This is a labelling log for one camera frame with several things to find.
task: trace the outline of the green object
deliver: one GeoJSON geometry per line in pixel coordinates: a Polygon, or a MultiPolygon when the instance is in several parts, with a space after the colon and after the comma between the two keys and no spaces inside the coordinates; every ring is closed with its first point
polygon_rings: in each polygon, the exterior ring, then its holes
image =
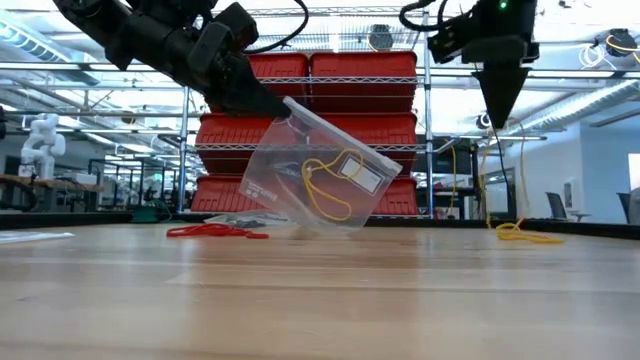
{"type": "Polygon", "coordinates": [[[136,207],[133,210],[133,219],[131,220],[135,224],[155,224],[167,221],[171,221],[171,211],[160,200],[151,200],[142,206],[136,207]]]}

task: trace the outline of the office chair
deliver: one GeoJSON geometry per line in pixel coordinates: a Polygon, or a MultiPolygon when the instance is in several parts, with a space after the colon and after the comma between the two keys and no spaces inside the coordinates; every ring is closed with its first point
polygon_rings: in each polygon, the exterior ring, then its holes
{"type": "Polygon", "coordinates": [[[629,219],[629,202],[631,201],[631,194],[618,193],[618,197],[620,197],[620,203],[622,204],[622,210],[624,210],[624,216],[627,217],[627,224],[631,224],[631,220],[629,219]]]}
{"type": "MultiPolygon", "coordinates": [[[[556,193],[549,193],[549,192],[546,194],[547,194],[547,199],[549,199],[549,206],[551,206],[551,216],[554,219],[568,220],[567,212],[564,209],[564,205],[562,204],[562,198],[560,197],[560,195],[556,193]]],[[[570,212],[570,214],[572,216],[577,217],[578,222],[582,221],[583,217],[591,216],[589,214],[582,214],[577,211],[572,211],[570,212]]]]}

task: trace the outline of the red storage bin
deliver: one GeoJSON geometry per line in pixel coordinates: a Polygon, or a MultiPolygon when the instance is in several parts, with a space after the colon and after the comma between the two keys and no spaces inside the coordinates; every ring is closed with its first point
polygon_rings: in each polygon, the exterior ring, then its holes
{"type": "MultiPolygon", "coordinates": [[[[241,176],[202,176],[193,199],[193,212],[240,212],[265,209],[238,192],[241,176]]],[[[395,179],[373,211],[374,214],[417,215],[416,182],[408,177],[395,179]]]]}
{"type": "MultiPolygon", "coordinates": [[[[416,145],[416,116],[402,114],[319,114],[354,138],[367,145],[416,145]]],[[[416,159],[415,151],[380,151],[402,165],[408,174],[416,159]]]]}
{"type": "MultiPolygon", "coordinates": [[[[196,145],[257,144],[271,125],[269,117],[229,117],[207,114],[200,117],[196,145]]],[[[252,151],[198,150],[205,169],[210,174],[243,174],[252,151]]]]}
{"type": "MultiPolygon", "coordinates": [[[[311,77],[416,77],[413,52],[318,53],[311,77]]],[[[312,111],[410,112],[416,84],[311,84],[312,111]]]]}
{"type": "Polygon", "coordinates": [[[201,176],[193,198],[193,212],[240,212],[265,207],[238,192],[241,176],[201,176]]]}
{"type": "MultiPolygon", "coordinates": [[[[304,54],[260,54],[249,56],[251,69],[257,78],[290,78],[309,76],[309,59],[304,54]]],[[[266,84],[275,95],[290,96],[300,104],[305,104],[309,84],[266,84]]]]}
{"type": "Polygon", "coordinates": [[[373,210],[382,215],[418,215],[416,203],[416,181],[410,177],[399,177],[391,182],[389,188],[373,210]]]}

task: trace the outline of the white paper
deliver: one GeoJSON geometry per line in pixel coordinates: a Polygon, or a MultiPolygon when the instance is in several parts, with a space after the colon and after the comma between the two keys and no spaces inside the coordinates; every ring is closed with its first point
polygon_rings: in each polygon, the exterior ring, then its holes
{"type": "Polygon", "coordinates": [[[0,231],[0,244],[10,244],[21,241],[37,241],[48,239],[63,239],[74,237],[72,233],[43,233],[34,231],[0,231]]]}
{"type": "Polygon", "coordinates": [[[353,181],[361,188],[368,191],[370,194],[375,194],[378,185],[382,181],[382,177],[364,165],[360,165],[360,162],[352,157],[349,157],[347,161],[340,169],[340,173],[344,176],[348,176],[349,180],[353,181]]]}

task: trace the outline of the clear plastic bag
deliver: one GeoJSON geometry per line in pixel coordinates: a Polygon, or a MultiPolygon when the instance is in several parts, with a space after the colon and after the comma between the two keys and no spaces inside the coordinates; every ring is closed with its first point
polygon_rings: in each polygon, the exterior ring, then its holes
{"type": "Polygon", "coordinates": [[[286,98],[251,156],[240,192],[304,226],[359,228],[402,167],[286,98]]]}

